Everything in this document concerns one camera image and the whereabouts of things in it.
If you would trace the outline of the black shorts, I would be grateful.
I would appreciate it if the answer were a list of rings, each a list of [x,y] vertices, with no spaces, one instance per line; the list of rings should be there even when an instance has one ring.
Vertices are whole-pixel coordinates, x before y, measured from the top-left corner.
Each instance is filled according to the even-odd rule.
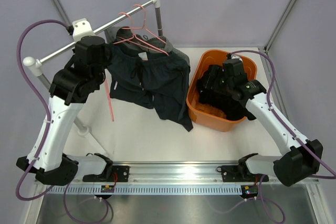
[[[226,115],[226,119],[230,121],[238,121],[243,117],[247,117],[251,121],[255,120],[256,118],[251,113],[226,93],[225,81],[223,67],[209,65],[202,77],[196,82],[199,103],[208,104],[221,110]]]

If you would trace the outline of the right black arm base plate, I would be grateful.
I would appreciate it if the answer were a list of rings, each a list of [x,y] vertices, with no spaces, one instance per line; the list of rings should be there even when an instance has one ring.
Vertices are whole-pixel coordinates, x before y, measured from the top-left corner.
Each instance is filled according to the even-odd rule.
[[[250,177],[241,165],[222,165],[216,169],[223,182],[249,182]]]

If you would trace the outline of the pink hanger of black shorts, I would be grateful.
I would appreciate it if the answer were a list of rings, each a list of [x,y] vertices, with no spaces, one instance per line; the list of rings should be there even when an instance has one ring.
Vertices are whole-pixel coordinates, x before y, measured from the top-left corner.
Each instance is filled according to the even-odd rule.
[[[111,98],[110,98],[110,90],[109,90],[109,85],[108,85],[107,79],[105,79],[105,81],[104,81],[104,87],[105,87],[105,90],[106,90],[111,121],[114,122],[114,114],[113,114],[112,102],[111,102]]]

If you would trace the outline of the dark navy shorts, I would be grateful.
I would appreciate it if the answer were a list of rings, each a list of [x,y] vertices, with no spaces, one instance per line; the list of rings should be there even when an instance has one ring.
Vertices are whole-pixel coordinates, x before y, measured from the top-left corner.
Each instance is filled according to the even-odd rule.
[[[110,97],[154,109],[161,120],[193,129],[186,97],[190,67],[174,52],[148,53],[111,45]]]

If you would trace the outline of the pink hanger of navy shorts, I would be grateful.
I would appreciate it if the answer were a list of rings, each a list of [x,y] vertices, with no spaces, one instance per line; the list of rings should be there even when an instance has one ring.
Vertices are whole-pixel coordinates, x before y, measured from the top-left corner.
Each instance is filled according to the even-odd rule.
[[[158,52],[158,53],[163,53],[165,55],[169,55],[168,52],[164,51],[163,49],[151,44],[148,42],[148,37],[147,36],[140,36],[139,34],[137,34],[135,32],[135,30],[142,30],[141,27],[134,27],[134,20],[133,18],[131,17],[131,15],[127,14],[127,13],[124,13],[124,12],[121,12],[120,14],[123,14],[123,15],[126,15],[126,17],[128,17],[131,21],[131,26],[130,27],[122,27],[122,30],[131,30],[131,33],[132,33],[132,36],[129,37],[129,38],[123,38],[121,36],[117,36],[117,38],[119,39],[118,41],[114,42],[113,44],[114,45],[117,45],[117,44],[121,44],[121,43],[124,43],[124,42],[129,42],[131,44],[134,44],[134,45],[137,45],[137,46],[140,46],[140,47],[143,47],[145,49],[151,49],[155,52]]]

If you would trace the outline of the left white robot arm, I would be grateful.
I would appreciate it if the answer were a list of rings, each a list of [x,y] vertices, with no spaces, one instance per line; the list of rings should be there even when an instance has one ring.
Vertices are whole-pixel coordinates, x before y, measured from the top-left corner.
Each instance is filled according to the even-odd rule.
[[[44,185],[64,186],[74,178],[85,182],[103,181],[112,174],[113,162],[95,153],[71,156],[63,153],[71,127],[88,96],[100,89],[111,52],[105,40],[85,36],[76,42],[74,54],[53,78],[48,111],[32,151],[16,165]]]

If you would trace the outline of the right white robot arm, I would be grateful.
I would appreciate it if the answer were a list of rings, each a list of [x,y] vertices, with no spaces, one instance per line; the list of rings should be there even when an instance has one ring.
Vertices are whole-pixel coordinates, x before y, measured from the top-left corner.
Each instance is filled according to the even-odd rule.
[[[258,120],[275,141],[281,155],[252,153],[239,159],[242,178],[256,174],[277,177],[289,187],[319,170],[323,146],[310,141],[280,113],[258,80],[249,80],[239,58],[227,59],[221,66],[210,65],[197,82],[199,102],[224,112],[230,121],[244,117]]]

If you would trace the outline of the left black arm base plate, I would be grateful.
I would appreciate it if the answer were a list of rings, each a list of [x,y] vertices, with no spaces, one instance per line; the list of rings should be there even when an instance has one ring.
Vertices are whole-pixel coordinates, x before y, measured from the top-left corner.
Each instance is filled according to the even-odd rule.
[[[127,165],[108,165],[99,175],[84,175],[83,182],[128,182],[130,167]]]

